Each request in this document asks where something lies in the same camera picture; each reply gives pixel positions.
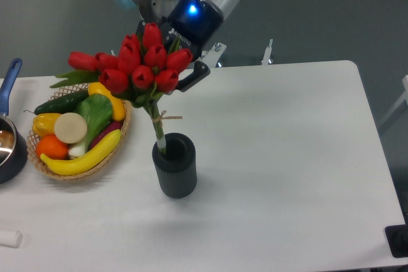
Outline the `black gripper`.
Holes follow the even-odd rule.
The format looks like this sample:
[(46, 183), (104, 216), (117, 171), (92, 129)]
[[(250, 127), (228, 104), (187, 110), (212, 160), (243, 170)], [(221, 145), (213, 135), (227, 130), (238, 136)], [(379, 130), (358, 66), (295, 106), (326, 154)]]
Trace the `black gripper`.
[[(148, 23), (155, 23), (169, 48), (176, 38), (182, 48), (188, 48), (197, 59), (208, 40), (224, 22), (221, 12), (207, 0), (150, 0), (141, 5), (142, 20), (136, 28), (141, 36)], [(195, 61), (193, 71), (178, 81), (176, 89), (185, 92), (210, 74), (202, 61)]]

